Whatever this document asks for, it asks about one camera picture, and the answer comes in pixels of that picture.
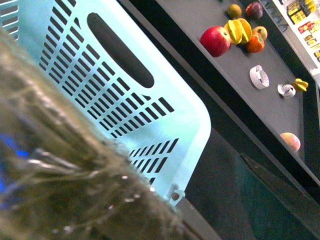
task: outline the yellow fruit piece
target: yellow fruit piece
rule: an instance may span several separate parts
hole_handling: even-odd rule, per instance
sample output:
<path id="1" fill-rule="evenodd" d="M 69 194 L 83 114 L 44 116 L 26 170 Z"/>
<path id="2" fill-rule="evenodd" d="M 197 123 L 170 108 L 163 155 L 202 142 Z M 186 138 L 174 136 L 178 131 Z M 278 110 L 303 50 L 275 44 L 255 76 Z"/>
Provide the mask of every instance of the yellow fruit piece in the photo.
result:
<path id="1" fill-rule="evenodd" d="M 295 80 L 296 83 L 298 83 L 301 86 L 304 86 L 305 88 L 307 88 L 309 86 L 309 83 L 307 83 L 306 81 L 302 81 L 300 78 L 297 78 Z"/>
<path id="2" fill-rule="evenodd" d="M 226 13 L 230 18 L 239 18 L 241 16 L 242 10 L 237 4 L 230 4 L 226 10 Z"/>
<path id="3" fill-rule="evenodd" d="M 251 37 L 252 37 L 252 29 L 251 29 L 250 24 L 244 18 L 238 18 L 238 20 L 242 24 L 243 32 L 245 32 L 245 34 L 242 33 L 242 41 L 241 41 L 241 43 L 245 44 L 245 43 L 249 42 Z"/>
<path id="4" fill-rule="evenodd" d="M 242 31 L 242 39 L 241 39 L 241 44 L 246 44 L 247 42 L 249 42 L 249 38 L 248 38 L 248 36 L 247 36 L 247 34 L 246 34 L 246 32 L 243 30 Z"/>
<path id="5" fill-rule="evenodd" d="M 292 83 L 292 86 L 294 87 L 294 89 L 297 91 L 297 92 L 306 92 L 307 91 L 307 88 L 305 86 L 302 86 L 300 85 L 299 83 L 297 82 L 293 82 Z"/>
<path id="6" fill-rule="evenodd" d="M 232 44 L 237 45 L 241 42 L 243 27 L 239 20 L 229 20 L 224 28 L 229 32 Z"/>

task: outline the plastic basket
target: plastic basket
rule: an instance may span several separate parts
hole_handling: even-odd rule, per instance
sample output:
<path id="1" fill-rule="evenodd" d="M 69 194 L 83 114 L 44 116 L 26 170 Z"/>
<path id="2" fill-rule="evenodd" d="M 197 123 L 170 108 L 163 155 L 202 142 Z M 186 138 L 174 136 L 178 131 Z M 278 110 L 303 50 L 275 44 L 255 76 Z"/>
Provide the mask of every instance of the plastic basket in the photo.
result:
<path id="1" fill-rule="evenodd" d="M 0 0 L 2 26 L 155 191 L 184 191 L 211 131 L 206 107 L 115 0 Z"/>

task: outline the blue light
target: blue light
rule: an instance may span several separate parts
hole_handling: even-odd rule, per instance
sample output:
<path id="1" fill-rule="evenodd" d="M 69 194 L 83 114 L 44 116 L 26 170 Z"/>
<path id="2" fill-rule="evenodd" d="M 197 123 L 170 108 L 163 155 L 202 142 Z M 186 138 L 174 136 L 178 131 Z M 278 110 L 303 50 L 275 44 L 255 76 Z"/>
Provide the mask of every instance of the blue light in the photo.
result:
<path id="1" fill-rule="evenodd" d="M 0 140 L 2 140 L 3 143 L 6 144 L 9 148 L 14 150 L 18 157 L 26 158 L 29 156 L 29 153 L 27 151 L 23 151 L 18 148 L 18 145 L 15 142 L 15 140 L 12 137 L 10 137 L 9 135 L 0 133 Z"/>
<path id="2" fill-rule="evenodd" d="M 21 158 L 26 158 L 29 156 L 27 151 L 17 150 L 15 153 Z"/>
<path id="3" fill-rule="evenodd" d="M 18 148 L 15 140 L 12 137 L 8 136 L 8 135 L 0 133 L 0 140 L 2 140 L 11 149 L 17 149 Z"/>
<path id="4" fill-rule="evenodd" d="M 4 193 L 6 191 L 6 186 L 0 179 L 0 193 Z"/>

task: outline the store shelf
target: store shelf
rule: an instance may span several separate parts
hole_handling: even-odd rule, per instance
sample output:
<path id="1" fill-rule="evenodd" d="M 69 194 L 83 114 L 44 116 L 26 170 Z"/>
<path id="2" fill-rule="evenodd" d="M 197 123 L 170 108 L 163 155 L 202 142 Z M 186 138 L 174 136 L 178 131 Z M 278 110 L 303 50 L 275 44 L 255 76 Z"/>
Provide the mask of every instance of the store shelf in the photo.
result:
<path id="1" fill-rule="evenodd" d="M 285 21 L 288 23 L 288 25 L 291 28 L 291 30 L 294 32 L 294 34 L 298 38 L 298 40 L 303 45 L 303 47 L 305 48 L 305 50 L 308 53 L 308 55 L 310 56 L 310 58 L 313 60 L 314 64 L 317 66 L 317 68 L 320 69 L 320 62 L 317 61 L 317 58 L 315 58 L 315 56 L 314 56 L 314 52 L 310 49 L 310 47 L 307 45 L 305 40 L 301 37 L 301 34 L 300 34 L 299 30 L 298 30 L 298 27 L 300 27 L 301 25 L 307 23 L 311 19 L 311 17 L 313 15 L 309 15 L 307 18 L 305 18 L 304 20 L 299 22 L 299 24 L 293 24 L 291 22 L 290 18 L 288 17 L 287 11 L 286 11 L 286 6 L 288 4 L 290 4 L 290 2 L 286 2 L 284 5 L 281 5 L 278 0 L 272 0 L 272 1 L 273 1 L 274 5 L 278 8 L 279 12 L 282 14 L 282 16 L 285 19 Z"/>

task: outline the basket slot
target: basket slot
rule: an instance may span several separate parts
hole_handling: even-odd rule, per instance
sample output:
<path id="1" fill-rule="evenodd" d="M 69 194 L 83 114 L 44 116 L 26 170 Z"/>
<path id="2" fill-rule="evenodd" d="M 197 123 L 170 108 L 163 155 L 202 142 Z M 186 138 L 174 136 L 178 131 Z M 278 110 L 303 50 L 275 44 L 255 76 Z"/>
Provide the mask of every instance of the basket slot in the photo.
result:
<path id="1" fill-rule="evenodd" d="M 7 15 L 7 16 L 1 18 L 1 20 L 2 20 L 2 27 L 8 27 L 14 23 L 17 23 L 19 18 L 18 18 L 18 16 L 11 17 L 10 15 Z"/>
<path id="2" fill-rule="evenodd" d="M 7 8 L 0 10 L 0 16 L 4 17 L 6 15 L 14 14 L 18 12 L 18 5 L 6 6 Z"/>
<path id="3" fill-rule="evenodd" d="M 60 6 L 60 8 L 70 17 L 71 11 L 70 9 L 61 1 L 61 0 L 55 0 L 55 2 Z"/>

